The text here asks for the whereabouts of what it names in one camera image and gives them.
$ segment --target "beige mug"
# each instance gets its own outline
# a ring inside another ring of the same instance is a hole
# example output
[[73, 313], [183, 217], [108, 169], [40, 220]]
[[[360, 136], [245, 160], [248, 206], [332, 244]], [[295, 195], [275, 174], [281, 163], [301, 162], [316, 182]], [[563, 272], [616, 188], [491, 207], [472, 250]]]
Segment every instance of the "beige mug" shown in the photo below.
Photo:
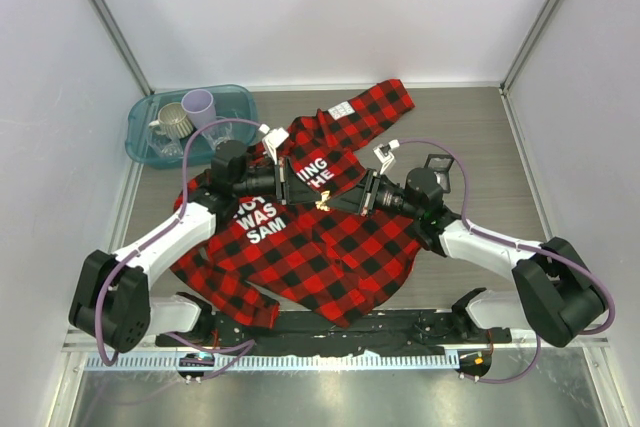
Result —
[[149, 128], [172, 139], [182, 139], [193, 132], [193, 124], [180, 102], [173, 102], [158, 111], [158, 119]]

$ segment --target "small yellow object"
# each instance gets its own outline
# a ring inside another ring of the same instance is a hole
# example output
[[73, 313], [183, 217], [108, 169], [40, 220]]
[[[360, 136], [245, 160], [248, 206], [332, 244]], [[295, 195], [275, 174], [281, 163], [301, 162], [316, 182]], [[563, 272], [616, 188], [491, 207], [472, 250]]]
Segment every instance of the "small yellow object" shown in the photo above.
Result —
[[325, 190], [322, 192], [322, 199], [316, 202], [316, 208], [318, 210], [324, 210], [325, 212], [329, 212], [329, 207], [327, 207], [327, 201], [331, 198], [331, 192]]

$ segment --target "white label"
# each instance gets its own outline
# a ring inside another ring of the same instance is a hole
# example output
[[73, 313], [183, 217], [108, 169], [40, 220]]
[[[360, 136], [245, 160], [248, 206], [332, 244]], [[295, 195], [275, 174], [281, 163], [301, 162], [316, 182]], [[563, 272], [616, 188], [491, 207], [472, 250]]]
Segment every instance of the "white label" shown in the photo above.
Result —
[[338, 120], [346, 115], [355, 113], [355, 110], [353, 110], [353, 107], [351, 107], [351, 104], [349, 104], [349, 102], [343, 102], [336, 105], [335, 107], [331, 107], [329, 109], [329, 113], [331, 114], [331, 117], [334, 118], [334, 120]]

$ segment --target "white wall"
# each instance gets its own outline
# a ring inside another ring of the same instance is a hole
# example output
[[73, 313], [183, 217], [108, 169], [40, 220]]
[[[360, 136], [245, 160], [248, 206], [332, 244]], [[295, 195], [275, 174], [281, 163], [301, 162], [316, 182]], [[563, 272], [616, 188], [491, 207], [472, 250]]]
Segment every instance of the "white wall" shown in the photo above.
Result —
[[107, 0], [156, 88], [501, 81], [544, 0]]
[[564, 0], [512, 95], [556, 233], [575, 243], [617, 300], [610, 339], [634, 402], [639, 85], [640, 0]]
[[105, 247], [140, 97], [87, 0], [0, 0], [1, 423], [42, 425], [84, 256]]

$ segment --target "gray wood tabletop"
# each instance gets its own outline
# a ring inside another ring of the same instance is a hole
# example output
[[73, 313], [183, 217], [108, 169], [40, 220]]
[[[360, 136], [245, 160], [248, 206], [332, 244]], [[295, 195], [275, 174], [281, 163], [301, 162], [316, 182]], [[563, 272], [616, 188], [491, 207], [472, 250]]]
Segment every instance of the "gray wood tabletop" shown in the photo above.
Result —
[[[297, 116], [328, 109], [358, 93], [349, 90], [256, 92], [254, 97], [261, 122], [271, 127], [286, 127]], [[498, 89], [413, 89], [409, 93], [416, 108], [361, 149], [357, 154], [361, 163], [379, 167], [373, 147], [383, 141], [416, 136], [438, 140], [462, 158], [469, 172], [471, 200], [468, 214], [471, 220], [514, 237], [543, 240], [542, 227]], [[426, 145], [403, 146], [395, 152], [397, 163], [389, 176], [404, 183], [407, 172], [424, 165], [428, 153], [436, 151]], [[205, 167], [190, 168], [189, 176], [193, 177]], [[464, 192], [457, 168], [453, 169], [451, 180], [452, 192], [446, 203], [457, 211]], [[177, 169], [145, 167], [127, 230], [127, 243], [165, 220], [171, 214], [179, 191], [180, 172]], [[508, 290], [512, 285], [467, 262], [420, 252], [411, 276], [384, 308], [446, 308], [476, 287]], [[172, 295], [177, 291], [190, 290], [166, 272], [155, 284], [152, 295]], [[302, 309], [291, 301], [269, 295], [280, 300], [283, 310]]]

